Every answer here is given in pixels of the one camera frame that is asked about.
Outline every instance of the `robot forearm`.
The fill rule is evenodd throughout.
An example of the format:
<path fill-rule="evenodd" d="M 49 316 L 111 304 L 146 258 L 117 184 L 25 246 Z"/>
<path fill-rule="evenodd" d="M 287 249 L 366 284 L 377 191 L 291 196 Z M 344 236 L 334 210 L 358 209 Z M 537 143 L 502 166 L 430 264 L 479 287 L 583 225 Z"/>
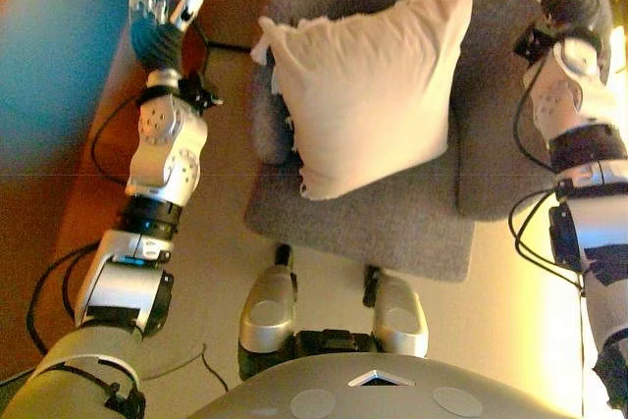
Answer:
<path fill-rule="evenodd" d="M 531 31 L 532 37 L 544 35 Z M 576 29 L 560 36 L 546 48 L 547 57 L 528 57 L 535 63 L 524 78 L 556 173 L 559 206 L 549 211 L 552 252 L 557 265 L 583 276 L 600 354 L 595 370 L 610 403 L 626 415 L 628 153 L 617 128 L 618 105 L 600 81 L 595 37 Z M 518 52 L 533 49 L 534 41 L 522 42 Z"/>
<path fill-rule="evenodd" d="M 207 138 L 202 112 L 218 102 L 199 75 L 182 79 L 181 51 L 155 50 L 181 47 L 171 40 L 183 39 L 201 3 L 182 0 L 165 23 L 161 1 L 130 0 L 135 53 L 156 70 L 138 100 L 140 142 L 131 160 L 129 199 L 102 237 L 80 288 L 78 329 L 50 349 L 4 419 L 143 417 L 145 401 L 132 365 L 141 340 L 166 321 L 174 279 L 162 266 L 200 177 Z"/>

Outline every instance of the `white pillow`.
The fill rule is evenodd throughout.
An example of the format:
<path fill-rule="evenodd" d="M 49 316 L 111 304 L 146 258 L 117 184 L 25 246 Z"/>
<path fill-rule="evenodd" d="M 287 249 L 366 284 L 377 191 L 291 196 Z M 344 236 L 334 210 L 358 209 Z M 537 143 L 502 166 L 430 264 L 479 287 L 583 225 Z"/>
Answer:
<path fill-rule="evenodd" d="M 336 198 L 435 159 L 447 148 L 447 111 L 473 0 L 399 0 L 373 15 L 297 28 L 259 20 L 251 56 L 275 57 L 303 161 L 301 194 Z"/>

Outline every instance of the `black cable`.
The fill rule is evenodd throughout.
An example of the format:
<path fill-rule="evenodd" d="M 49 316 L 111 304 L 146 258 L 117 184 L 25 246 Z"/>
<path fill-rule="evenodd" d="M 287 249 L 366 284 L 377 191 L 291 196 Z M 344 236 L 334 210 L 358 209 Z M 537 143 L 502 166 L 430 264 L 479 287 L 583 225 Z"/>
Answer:
<path fill-rule="evenodd" d="M 521 139 L 519 138 L 519 120 L 521 119 L 521 112 L 523 111 L 523 106 L 528 101 L 528 98 L 530 97 L 530 92 L 532 91 L 532 88 L 534 87 L 534 84 L 536 83 L 537 79 L 539 78 L 539 75 L 541 74 L 541 71 L 543 70 L 544 65 L 548 61 L 548 57 L 549 57 L 549 54 L 547 54 L 546 57 L 543 59 L 543 62 L 541 63 L 541 65 L 539 66 L 539 68 L 535 72 L 534 76 L 532 77 L 532 81 L 530 82 L 530 85 L 528 85 L 528 87 L 526 88 L 525 92 L 523 93 L 523 96 L 521 97 L 521 100 L 519 100 L 519 104 L 517 105 L 517 110 L 516 110 L 516 112 L 514 114 L 514 120 L 512 121 L 512 137 L 514 139 L 515 144 L 517 145 L 517 148 L 519 149 L 519 151 L 526 158 L 528 158 L 530 161 L 534 162 L 538 166 L 546 169 L 547 171 L 550 171 L 553 174 L 555 174 L 556 171 L 554 170 L 554 168 L 550 164 L 546 164 L 542 160 L 534 157 L 525 148 L 525 146 L 521 142 Z"/>
<path fill-rule="evenodd" d="M 582 312 L 582 290 L 578 293 L 578 307 L 580 308 L 580 361 L 582 362 L 582 377 L 581 377 L 581 402 L 580 408 L 582 417 L 585 417 L 585 322 L 584 322 L 584 313 Z"/>
<path fill-rule="evenodd" d="M 46 347 L 45 343 L 43 343 L 43 340 L 41 340 L 41 337 L 39 336 L 39 333 L 37 332 L 37 329 L 35 328 L 35 320 L 34 320 L 35 307 L 37 306 L 37 301 L 39 300 L 39 296 L 41 295 L 41 290 L 43 289 L 43 286 L 46 283 L 46 280 L 48 279 L 48 277 L 50 276 L 53 270 L 55 270 L 57 267 L 63 264 L 66 260 L 72 257 L 75 257 L 78 254 L 83 253 L 85 250 L 87 250 L 88 248 L 92 246 L 97 247 L 98 242 L 94 242 L 92 244 L 88 244 L 79 249 L 75 249 L 69 254 L 66 254 L 60 259 L 57 259 L 56 261 L 54 261 L 52 264 L 48 266 L 46 271 L 37 281 L 37 285 L 35 286 L 32 292 L 32 296 L 30 298 L 28 311 L 26 312 L 26 329 L 28 330 L 28 334 L 30 335 L 32 342 L 35 344 L 35 346 L 37 347 L 37 350 L 39 350 L 39 352 L 42 355 L 45 355 L 46 353 L 48 353 L 48 347 Z"/>
<path fill-rule="evenodd" d="M 207 370 L 209 370 L 209 373 L 214 375 L 216 377 L 216 379 L 221 383 L 221 385 L 225 389 L 225 393 L 228 393 L 229 392 L 229 387 L 227 386 L 227 382 L 225 382 L 225 380 L 223 380 L 223 377 L 221 377 L 218 374 L 218 372 L 216 372 L 216 370 L 214 370 L 212 367 L 209 366 L 209 363 L 207 363 L 207 360 L 205 359 L 205 344 L 203 344 L 203 351 L 201 352 L 200 358 L 203 360 L 203 364 L 205 364 L 205 368 Z"/>
<path fill-rule="evenodd" d="M 526 245 L 525 242 L 523 242 L 523 240 L 521 240 L 520 238 L 517 237 L 517 231 L 514 229 L 514 213 L 517 211 L 517 208 L 526 200 L 532 198 L 533 196 L 537 196 L 537 195 L 541 195 L 541 194 L 545 194 L 547 192 L 552 192 L 551 189 L 543 189 L 543 190 L 537 190 L 537 191 L 533 191 L 532 193 L 527 194 L 526 196 L 524 196 L 523 198 L 521 198 L 519 201 L 517 201 L 512 208 L 510 209 L 510 212 L 508 213 L 508 228 L 510 229 L 510 233 L 512 234 L 512 237 L 515 239 L 515 241 L 519 241 L 519 245 L 521 247 L 523 247 L 524 249 L 526 249 L 529 253 L 531 253 L 533 256 L 538 257 L 539 259 L 543 260 L 544 262 L 548 263 L 548 264 L 552 264 L 553 261 L 547 259 L 546 257 L 543 257 L 542 255 L 539 255 L 539 253 L 535 252 L 534 250 L 532 250 L 528 245 Z"/>
<path fill-rule="evenodd" d="M 510 213 L 508 215 L 508 226 L 510 227 L 510 231 L 512 234 L 514 234 L 515 237 L 515 250 L 517 251 L 517 254 L 519 254 L 523 259 L 527 260 L 528 262 L 532 263 L 533 265 L 536 265 L 537 267 L 539 267 L 540 269 L 545 270 L 546 272 L 551 273 L 552 275 L 556 275 L 557 277 L 563 279 L 564 281 L 566 281 L 568 284 L 573 285 L 575 288 L 577 288 L 579 291 L 582 290 L 582 287 L 569 280 L 567 277 L 564 277 L 563 275 L 557 273 L 556 271 L 552 270 L 550 267 L 548 267 L 547 265 L 545 265 L 543 262 L 549 263 L 551 265 L 554 265 L 553 262 L 551 262 L 550 260 L 548 260 L 545 257 L 540 256 L 537 252 L 533 251 L 532 249 L 530 249 L 530 247 L 528 247 L 521 239 L 528 227 L 528 224 L 530 223 L 530 221 L 532 221 L 532 218 L 534 217 L 534 215 L 537 213 L 537 211 L 539 210 L 539 208 L 541 207 L 541 205 L 543 205 L 543 203 L 551 196 L 551 194 L 553 193 L 553 190 L 538 190 L 535 192 L 532 192 L 526 196 L 524 196 L 523 198 L 521 198 L 517 203 L 515 203 L 515 205 L 512 207 L 512 209 L 510 210 Z M 532 198 L 535 195 L 539 195 L 539 194 L 543 194 L 544 196 L 537 202 L 537 204 L 534 206 L 534 208 L 532 208 L 532 210 L 528 213 L 528 216 L 526 217 L 523 225 L 521 225 L 521 228 L 516 232 L 514 230 L 514 224 L 512 223 L 512 218 L 514 215 L 514 212 L 516 211 L 516 208 L 523 203 L 525 200 Z M 525 254 L 521 248 L 525 248 L 526 250 L 528 250 L 532 256 L 536 256 L 538 257 L 540 260 L 535 260 L 534 258 L 532 258 L 532 256 Z"/>
<path fill-rule="evenodd" d="M 72 307 L 72 303 L 70 302 L 70 294 L 69 294 L 70 278 L 72 277 L 72 271 L 75 269 L 75 267 L 77 266 L 79 261 L 84 256 L 86 256 L 87 254 L 92 253 L 94 250 L 96 250 L 95 247 L 93 249 L 86 250 L 85 252 L 77 255 L 75 257 L 75 260 L 73 260 L 72 263 L 68 266 L 68 268 L 66 269 L 66 273 L 63 276 L 63 284 L 61 286 L 61 295 L 63 297 L 63 306 L 64 306 L 64 308 L 66 308 L 66 313 L 68 313 L 68 316 L 70 316 L 70 319 L 72 319 L 73 321 L 75 319 L 75 310 Z"/>
<path fill-rule="evenodd" d="M 166 370 L 163 373 L 160 373 L 158 375 L 153 375 L 152 377 L 147 377 L 147 378 L 142 378 L 142 380 L 144 382 L 148 382 L 150 380 L 157 380 L 158 378 L 162 378 L 165 377 L 167 375 L 170 375 L 171 373 L 177 372 L 179 370 L 181 370 L 183 367 L 189 365 L 190 363 L 192 363 L 194 360 L 197 360 L 198 358 L 202 358 L 203 360 L 203 364 L 205 365 L 205 368 L 207 369 L 207 371 L 209 373 L 211 373 L 212 375 L 214 375 L 214 377 L 216 377 L 216 379 L 221 383 L 221 385 L 223 386 L 223 388 L 225 389 L 225 393 L 229 391 L 229 387 L 227 386 L 227 382 L 225 382 L 225 380 L 223 379 L 223 377 L 221 377 L 216 370 L 214 370 L 212 367 L 209 366 L 209 364 L 207 363 L 207 360 L 205 359 L 205 350 L 207 349 L 207 345 L 203 344 L 203 349 L 200 351 L 200 353 L 194 355 L 192 358 L 186 360 L 184 363 L 182 363 L 181 365 L 178 365 L 174 368 L 171 368 L 169 370 Z"/>
<path fill-rule="evenodd" d="M 122 111 L 123 108 L 125 108 L 127 105 L 133 102 L 133 100 L 135 100 L 138 96 L 139 96 L 138 93 L 134 94 L 133 96 L 131 96 L 130 98 L 122 102 L 120 105 L 118 105 L 116 110 L 114 110 L 113 113 L 107 117 L 107 119 L 103 122 L 103 124 L 100 126 L 100 128 L 96 132 L 96 136 L 94 137 L 93 141 L 91 141 L 91 148 L 89 149 L 89 155 L 91 156 L 91 161 L 94 163 L 94 165 L 96 166 L 96 169 L 98 169 L 98 172 L 100 172 L 102 177 L 104 177 L 105 179 L 111 182 L 117 183 L 119 185 L 124 185 L 124 186 L 127 185 L 127 181 L 123 181 L 122 179 L 118 179 L 117 177 L 112 176 L 111 174 L 109 174 L 107 171 L 105 171 L 102 168 L 102 166 L 100 165 L 96 157 L 96 145 L 98 144 L 98 139 L 100 139 L 100 135 L 105 130 L 105 128 L 107 128 L 109 123 L 116 117 L 116 115 L 118 115 Z"/>

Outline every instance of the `gray chair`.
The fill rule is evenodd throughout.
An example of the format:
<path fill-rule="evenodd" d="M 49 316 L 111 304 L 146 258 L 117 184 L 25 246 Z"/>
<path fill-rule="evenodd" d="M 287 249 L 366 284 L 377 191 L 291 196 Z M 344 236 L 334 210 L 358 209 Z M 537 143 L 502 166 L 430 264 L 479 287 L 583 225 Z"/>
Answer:
<path fill-rule="evenodd" d="M 269 0 L 263 15 L 296 25 L 377 12 L 396 0 Z M 462 281 L 468 272 L 476 220 L 504 218 L 520 196 L 550 185 L 550 175 L 517 151 L 512 117 L 526 70 L 512 53 L 516 38 L 540 14 L 532 0 L 474 0 L 450 99 L 449 149 L 437 160 L 360 188 L 313 202 L 299 195 L 298 156 L 291 153 L 287 108 L 270 92 L 274 62 L 252 78 L 250 118 L 262 161 L 245 215 L 254 231 L 275 240 L 334 252 L 365 264 L 436 280 Z M 598 30 L 607 41 L 607 2 Z M 602 55 L 602 74 L 607 57 Z M 521 137 L 545 156 L 530 107 Z"/>

